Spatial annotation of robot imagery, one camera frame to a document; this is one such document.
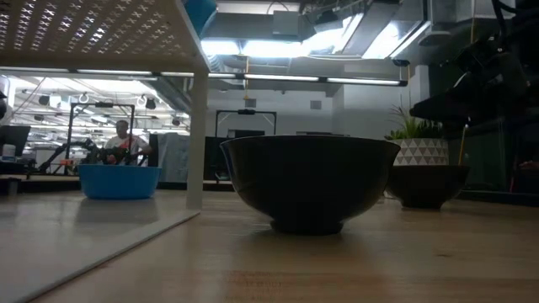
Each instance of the person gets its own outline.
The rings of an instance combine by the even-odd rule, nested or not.
[[[13,118],[11,106],[5,101],[6,95],[0,92],[0,125],[9,125]]]
[[[110,140],[107,141],[107,143],[104,145],[104,148],[113,148],[113,147],[120,147],[120,148],[129,148],[129,134],[127,131],[129,130],[129,123],[125,120],[120,120],[116,122],[116,134],[117,136],[114,136],[110,138]],[[147,155],[152,153],[152,148],[139,136],[133,136],[131,139],[131,155],[134,157],[138,157],[139,155]],[[115,163],[116,159],[114,156],[109,156],[108,158],[109,163]]]

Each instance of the potted plant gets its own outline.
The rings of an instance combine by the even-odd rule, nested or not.
[[[447,141],[442,138],[440,123],[421,120],[407,114],[403,108],[394,107],[392,114],[400,129],[392,130],[386,140],[401,146],[393,165],[447,165]]]

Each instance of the green plant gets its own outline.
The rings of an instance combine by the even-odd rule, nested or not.
[[[412,117],[403,108],[398,106],[394,106],[391,109],[391,114],[398,117],[398,120],[393,120],[393,122],[397,123],[401,129],[392,130],[389,135],[385,136],[386,140],[413,138],[437,139],[442,137],[442,127],[438,122]]]

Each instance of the blue object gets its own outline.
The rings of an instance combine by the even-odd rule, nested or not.
[[[90,199],[147,199],[155,192],[161,168],[84,164],[78,172]]]
[[[184,0],[183,2],[196,34],[201,37],[216,16],[215,0]]]

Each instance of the bowl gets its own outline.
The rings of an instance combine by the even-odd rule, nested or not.
[[[380,198],[400,147],[342,136],[257,136],[221,149],[242,200],[277,231],[328,235]]]
[[[78,173],[90,199],[147,199],[155,192],[161,168],[83,164]]]
[[[469,171],[453,165],[395,166],[387,191],[404,207],[439,210],[461,192]]]

